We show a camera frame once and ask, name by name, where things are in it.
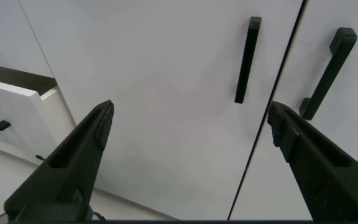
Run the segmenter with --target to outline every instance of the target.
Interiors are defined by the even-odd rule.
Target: floor
[[[0,214],[5,200],[37,168],[35,164],[0,151]],[[173,218],[123,198],[94,189],[91,207],[110,220],[171,220]]]

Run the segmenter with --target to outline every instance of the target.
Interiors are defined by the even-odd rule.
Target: white cabinet door
[[[179,219],[225,220],[301,1],[21,3],[75,121],[115,105],[105,190]],[[262,25],[240,105],[252,16]]]
[[[53,78],[18,0],[0,0],[0,66]]]
[[[273,100],[298,111],[312,96],[340,27],[353,28],[357,41],[310,123],[358,161],[358,1],[309,2]],[[311,219],[267,123],[232,214],[232,220],[244,218]]]

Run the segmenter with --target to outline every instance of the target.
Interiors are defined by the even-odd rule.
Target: drawer
[[[351,28],[357,35],[350,51],[344,48],[332,50],[335,49],[332,43],[340,27]],[[353,44],[356,39],[354,34],[349,29],[340,31],[349,37],[341,46]],[[336,52],[343,57],[346,51],[349,55],[344,57],[345,60],[340,59],[343,65],[338,67],[338,60],[334,65],[332,61],[338,56]],[[339,70],[332,72],[327,69],[332,67]],[[323,74],[327,74],[326,77],[335,74],[336,77],[315,115],[304,118],[358,161],[358,1],[311,0],[308,3],[273,100],[300,112],[304,98],[312,98]],[[281,150],[273,145],[272,129],[267,123],[264,124],[232,217],[311,219],[290,166]]]
[[[75,127],[53,78],[0,67],[0,150],[34,161],[48,156]]]

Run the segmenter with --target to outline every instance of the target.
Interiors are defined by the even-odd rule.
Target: cabinet door
[[[21,1],[75,121],[115,105],[104,190],[225,220],[301,1]],[[252,16],[262,18],[243,104]]]
[[[0,0],[0,66],[53,78],[18,0]]]
[[[308,3],[273,100],[299,111],[328,66],[338,28],[357,41],[310,123],[358,161],[358,1]],[[290,166],[265,123],[232,219],[311,219]]]

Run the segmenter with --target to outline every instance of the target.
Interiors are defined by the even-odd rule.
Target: white cabinet
[[[104,189],[179,219],[225,220],[301,0],[21,4],[75,121],[115,105]],[[252,16],[262,25],[240,105]]]
[[[75,123],[52,78],[0,67],[0,150],[39,163]]]
[[[53,77],[18,0],[0,0],[0,66]]]
[[[308,3],[273,100],[298,111],[303,98],[312,96],[340,27],[354,29],[357,41],[310,123],[358,161],[358,1]],[[267,123],[231,219],[311,219]]]

